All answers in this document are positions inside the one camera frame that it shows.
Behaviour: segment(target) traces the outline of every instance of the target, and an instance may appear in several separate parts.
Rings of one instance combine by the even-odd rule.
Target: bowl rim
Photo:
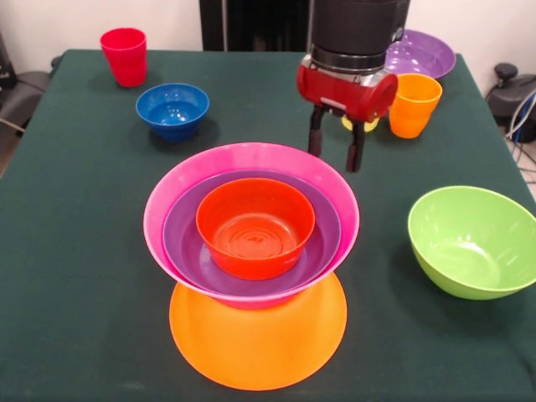
[[[143,96],[149,94],[150,92],[152,92],[155,89],[160,88],[162,86],[180,86],[180,87],[188,87],[190,89],[194,89],[194,90],[198,91],[201,94],[201,96],[203,96],[207,100],[207,105],[204,108],[204,110],[202,110],[201,113],[199,113],[199,116],[197,116],[196,118],[194,118],[194,119],[192,119],[190,121],[183,121],[183,122],[180,122],[180,123],[173,123],[173,124],[156,123],[154,121],[150,121],[149,119],[147,119],[140,112],[140,108],[139,108],[140,100],[142,99]],[[207,95],[207,93],[204,90],[202,90],[201,88],[199,88],[198,86],[191,85],[191,84],[186,84],[184,82],[167,82],[165,84],[155,85],[155,86],[149,88],[148,90],[144,90],[142,92],[142,94],[137,97],[137,100],[136,100],[136,113],[137,113],[137,115],[140,117],[140,119],[142,119],[148,125],[156,126],[156,127],[180,127],[180,126],[190,125],[190,124],[195,123],[196,121],[202,119],[204,117],[204,115],[207,114],[207,111],[209,110],[209,108],[210,108],[210,98]]]
[[[448,67],[438,75],[428,75],[428,76],[430,76],[431,78],[433,78],[435,80],[439,80],[439,79],[445,77],[451,71],[454,70],[454,67],[456,67],[457,57],[456,57],[456,52],[452,49],[452,47],[447,42],[445,42],[443,39],[440,39],[440,38],[438,38],[438,37],[436,37],[434,35],[431,35],[429,33],[423,32],[423,31],[418,31],[416,29],[408,29],[408,28],[404,29],[404,36],[402,37],[402,39],[399,42],[392,43],[391,46],[389,46],[389,48],[387,49],[387,52],[388,52],[387,53],[387,59],[389,59],[389,51],[392,52],[395,48],[398,48],[400,45],[408,46],[409,44],[407,43],[406,39],[411,39],[411,37],[415,37],[415,36],[427,37],[428,39],[436,41],[438,44],[444,45],[446,47],[446,49],[449,50],[449,56],[450,56],[451,60],[450,60],[450,63],[448,64]]]
[[[408,102],[411,102],[411,103],[423,105],[423,104],[431,104],[431,103],[437,102],[443,96],[443,87],[441,86],[441,84],[439,83],[438,80],[436,80],[433,77],[430,77],[429,75],[421,74],[421,73],[401,73],[401,74],[397,74],[397,76],[399,77],[399,80],[400,80],[400,78],[410,77],[410,76],[411,77],[420,77],[422,79],[425,79],[425,80],[431,82],[432,85],[439,91],[439,93],[436,96],[434,96],[433,98],[431,98],[431,99],[415,100],[415,99],[409,98],[408,96],[401,95],[399,93],[399,91],[397,90],[395,97],[397,97],[399,99],[402,99],[404,101],[408,101]]]
[[[108,36],[108,35],[112,35],[112,34],[116,34],[117,32],[119,31],[134,31],[134,32],[137,32],[137,33],[140,33],[142,34],[143,36],[143,40],[139,43],[139,44],[135,44],[134,46],[131,46],[130,48],[112,48],[111,46],[107,46],[105,44],[103,44],[103,40],[105,38],[105,36]],[[147,36],[145,35],[145,32],[143,32],[141,29],[138,29],[138,28],[133,28],[133,27],[117,27],[117,28],[113,28],[113,29],[110,29],[106,32],[104,32],[101,36],[100,36],[100,39],[99,39],[99,42],[100,42],[100,46],[103,48],[103,49],[107,49],[107,50],[112,50],[114,52],[126,52],[128,50],[133,50],[135,48],[139,48],[140,46],[143,46],[144,44],[147,43]]]
[[[309,227],[309,230],[307,231],[307,235],[305,236],[305,238],[300,243],[298,243],[296,246],[292,247],[290,250],[285,251],[284,253],[280,253],[278,255],[273,255],[272,257],[267,257],[267,258],[264,258],[264,257],[263,258],[240,257],[239,255],[230,254],[230,253],[228,253],[226,251],[221,250],[219,247],[216,247],[216,245],[212,241],[209,241],[209,239],[206,238],[204,233],[199,228],[199,210],[201,209],[201,206],[204,204],[205,200],[210,195],[212,195],[214,192],[216,192],[217,190],[221,189],[222,187],[227,187],[229,185],[233,185],[233,183],[236,183],[236,182],[242,182],[242,183],[244,183],[244,182],[250,182],[250,183],[251,182],[272,182],[272,183],[277,183],[277,185],[279,185],[281,187],[288,188],[293,193],[297,194],[298,197],[301,198],[302,201],[304,201],[304,205],[307,206],[307,209],[308,209],[310,215],[312,216],[312,219],[311,219],[311,222],[310,222],[310,225],[309,225],[310,227]],[[279,259],[281,257],[285,257],[285,256],[292,255],[292,254],[296,253],[296,251],[299,250],[299,249],[302,249],[305,246],[306,242],[309,241],[309,239],[311,238],[312,231],[315,229],[316,222],[317,222],[317,217],[315,215],[315,210],[312,207],[311,201],[309,201],[309,199],[300,190],[298,190],[297,188],[294,188],[290,184],[284,183],[284,182],[282,182],[280,180],[276,180],[274,178],[236,178],[235,180],[231,180],[231,181],[229,181],[227,183],[220,184],[218,187],[213,188],[212,190],[210,190],[210,192],[203,197],[203,199],[199,203],[199,206],[198,206],[197,210],[195,211],[195,226],[197,227],[198,233],[201,236],[201,239],[203,239],[203,242],[206,245],[209,245],[210,247],[212,247],[215,250],[217,250],[220,254],[225,255],[226,257],[230,257],[230,258],[232,258],[234,260],[241,260],[241,261],[270,261],[270,260],[276,260],[276,259]]]
[[[439,193],[439,192],[443,192],[443,191],[450,191],[450,190],[453,190],[453,189],[469,189],[469,190],[472,190],[472,191],[476,191],[478,193],[487,193],[487,194],[491,194],[492,196],[494,197],[499,197],[499,198],[502,198],[504,199],[505,201],[508,201],[510,204],[512,204],[513,206],[517,207],[518,209],[520,209],[522,212],[524,212],[528,218],[530,218],[535,224],[536,224],[536,217],[528,210],[526,209],[524,206],[522,206],[520,203],[518,203],[517,201],[514,201],[513,199],[507,197],[506,195],[502,195],[496,191],[493,191],[493,190],[489,190],[487,188],[482,188],[482,187],[477,187],[477,186],[466,186],[466,185],[455,185],[455,186],[445,186],[445,187],[439,187],[439,188],[436,188],[434,190],[431,190],[423,195],[421,195],[416,201],[415,203],[413,204],[413,206],[411,207],[411,210],[410,210],[410,213],[408,214],[408,233],[410,234],[410,241],[411,241],[411,245],[415,248],[415,250],[419,253],[420,257],[425,261],[425,263],[431,268],[433,269],[435,272],[439,273],[440,275],[444,276],[446,279],[448,279],[449,281],[452,281],[452,282],[455,282],[456,284],[458,285],[461,285],[461,286],[464,286],[464,287],[467,287],[467,288],[470,288],[470,289],[474,289],[474,290],[478,290],[478,291],[487,291],[487,292],[491,292],[491,293],[505,293],[505,292],[515,292],[515,291],[520,291],[526,287],[529,287],[531,286],[532,284],[534,284],[536,282],[536,276],[531,280],[531,281],[528,281],[520,286],[511,286],[511,287],[496,287],[496,288],[490,288],[490,287],[485,287],[485,286],[474,286],[472,284],[469,284],[469,283],[465,283],[464,281],[460,281],[450,275],[447,275],[445,272],[443,271],[440,271],[438,270],[433,264],[430,263],[430,261],[428,260],[428,258],[426,258],[426,256],[424,255],[424,253],[422,252],[422,249],[416,244],[415,242],[415,238],[412,234],[412,230],[411,230],[411,220],[412,220],[412,216],[413,216],[413,213],[417,207],[417,205],[426,197],[432,195],[433,193]]]
[[[196,154],[192,155],[191,157],[187,157],[186,159],[182,160],[180,163],[175,165],[171,170],[166,172],[166,174],[164,174],[164,176],[159,179],[157,185],[151,190],[151,193],[150,193],[149,198],[147,200],[147,203],[145,205],[145,209],[143,210],[143,219],[142,219],[142,221],[143,221],[142,222],[143,235],[144,235],[144,238],[145,238],[145,241],[146,241],[146,244],[147,244],[147,248],[149,249],[149,252],[151,253],[152,258],[162,268],[162,270],[166,273],[166,275],[171,276],[175,281],[182,283],[183,285],[185,285],[186,287],[189,287],[190,289],[192,289],[194,291],[198,291],[200,293],[203,293],[204,295],[213,297],[215,299],[224,300],[226,302],[251,304],[251,303],[272,302],[272,301],[276,301],[276,300],[280,300],[280,299],[285,299],[287,297],[295,296],[299,292],[304,291],[308,287],[314,286],[319,281],[322,281],[323,279],[325,279],[330,273],[335,271],[346,260],[346,258],[348,257],[348,255],[352,251],[353,246],[355,245],[356,239],[358,238],[358,234],[359,234],[359,231],[361,229],[361,211],[360,211],[358,200],[356,198],[355,193],[353,192],[352,188],[350,187],[350,185],[348,184],[348,182],[346,181],[344,176],[341,175],[339,172],[337,172],[337,170],[334,167],[332,167],[331,165],[329,165],[327,162],[324,162],[322,159],[314,157],[314,158],[316,158],[315,160],[317,160],[319,163],[321,163],[324,168],[329,170],[331,173],[336,173],[338,175],[338,179],[340,180],[341,185],[344,187],[344,190],[345,190],[345,192],[346,192],[346,194],[348,196],[348,199],[351,201],[351,203],[353,205],[353,210],[355,211],[355,214],[356,214],[357,223],[355,225],[355,228],[354,228],[353,232],[350,235],[348,248],[337,259],[335,259],[335,257],[333,257],[332,261],[328,264],[328,268],[322,274],[318,275],[315,279],[313,279],[312,281],[310,281],[310,282],[308,282],[306,284],[303,284],[303,285],[301,285],[301,286],[299,286],[297,288],[291,289],[289,291],[285,291],[283,293],[275,293],[275,294],[266,295],[266,296],[231,296],[231,295],[222,295],[222,294],[219,294],[219,293],[216,293],[216,292],[213,292],[213,291],[206,291],[204,289],[200,289],[199,287],[189,283],[188,281],[185,281],[180,276],[171,275],[169,273],[168,269],[167,269],[166,264],[165,264],[165,260],[166,260],[167,257],[164,256],[164,258],[161,259],[158,256],[157,252],[155,251],[152,243],[150,241],[148,241],[149,235],[148,235],[148,224],[147,224],[147,222],[148,222],[148,220],[150,218],[148,216],[147,211],[149,210],[150,203],[155,202],[155,193],[158,191],[158,188],[163,185],[162,183],[164,182],[164,180],[166,178],[168,178],[168,177],[171,177],[178,169],[180,169],[182,167],[181,165],[183,163],[185,163],[186,161],[189,161],[188,163],[191,163],[194,159],[204,158],[204,157],[207,157],[207,155],[214,155],[215,153],[220,152],[222,150],[225,150],[225,149],[228,149],[228,148],[235,148],[235,147],[246,147],[246,148],[247,147],[271,147],[271,148],[274,148],[274,149],[277,149],[277,148],[287,149],[287,148],[289,148],[287,150],[288,152],[304,152],[303,150],[298,149],[298,148],[290,147],[288,145],[282,145],[282,144],[279,144],[279,143],[273,143],[273,142],[234,142],[234,143],[230,143],[230,144],[224,144],[224,145],[220,145],[220,146],[217,146],[217,147],[209,148],[209,149],[207,149],[205,151],[201,151],[199,153],[196,153]]]

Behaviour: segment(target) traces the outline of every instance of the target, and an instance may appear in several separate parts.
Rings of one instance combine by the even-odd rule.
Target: green bowl
[[[499,193],[430,191],[411,209],[408,230],[424,272],[453,296],[495,299],[536,281],[536,218]]]

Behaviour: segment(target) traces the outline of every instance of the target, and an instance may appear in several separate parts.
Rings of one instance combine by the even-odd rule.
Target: dark green tablecloth
[[[460,57],[422,137],[386,124],[368,135],[357,244],[338,269],[348,326],[329,363],[287,389],[246,393],[195,372],[168,326],[174,282],[152,260],[142,211],[185,157],[244,141],[307,146],[311,106],[297,94],[299,54],[150,52],[141,88],[116,86],[100,52],[69,51],[0,180],[0,400],[534,401],[536,288],[463,301],[432,285],[406,218],[449,184],[534,202]],[[168,146],[136,115],[152,85],[204,88],[201,134]],[[350,135],[324,124],[323,158],[343,170]]]

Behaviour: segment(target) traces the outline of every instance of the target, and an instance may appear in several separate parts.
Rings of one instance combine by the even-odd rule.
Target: red cup
[[[100,37],[100,46],[117,84],[127,88],[143,84],[147,76],[147,39],[135,28],[116,28]]]

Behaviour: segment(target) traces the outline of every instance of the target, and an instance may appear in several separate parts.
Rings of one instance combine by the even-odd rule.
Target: pink bowl
[[[331,264],[315,280],[289,291],[268,296],[230,296],[200,289],[181,276],[164,250],[162,228],[169,209],[186,190],[216,174],[235,170],[268,170],[285,173],[310,183],[331,201],[341,221],[341,242]],[[358,237],[359,208],[353,191],[331,166],[304,151],[279,144],[242,142],[211,148],[193,155],[169,171],[152,190],[143,215],[143,234],[152,257],[174,280],[213,297],[224,304],[244,309],[273,307],[287,302],[337,269]]]

